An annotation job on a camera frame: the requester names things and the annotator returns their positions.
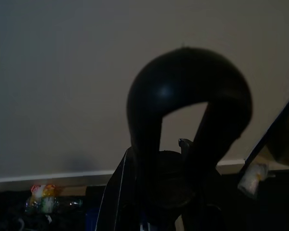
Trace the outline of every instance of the white wall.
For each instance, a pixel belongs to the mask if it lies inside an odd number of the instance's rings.
[[[115,169],[134,77],[183,44],[245,75],[253,119],[225,159],[247,157],[289,100],[289,0],[0,0],[0,178]],[[161,149],[204,107],[170,115]]]

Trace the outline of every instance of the white baseboard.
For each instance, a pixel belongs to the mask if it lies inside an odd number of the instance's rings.
[[[217,164],[216,169],[220,174],[234,174],[239,172],[244,164],[243,159],[224,160]],[[0,192],[29,190],[34,184],[55,184],[58,186],[106,185],[113,173],[113,170],[106,170],[0,178]]]

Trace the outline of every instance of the dark floor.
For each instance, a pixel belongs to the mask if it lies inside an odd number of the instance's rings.
[[[289,170],[276,171],[275,175],[275,178],[261,182],[257,200],[247,198],[236,189],[239,175],[211,176],[205,186],[206,199],[222,209],[229,230],[289,231]],[[85,230],[85,211],[99,207],[103,191],[103,186],[88,187],[82,198],[83,208],[55,217],[48,230]],[[20,211],[30,195],[30,191],[0,193],[0,223],[11,219],[11,214],[23,216]]]

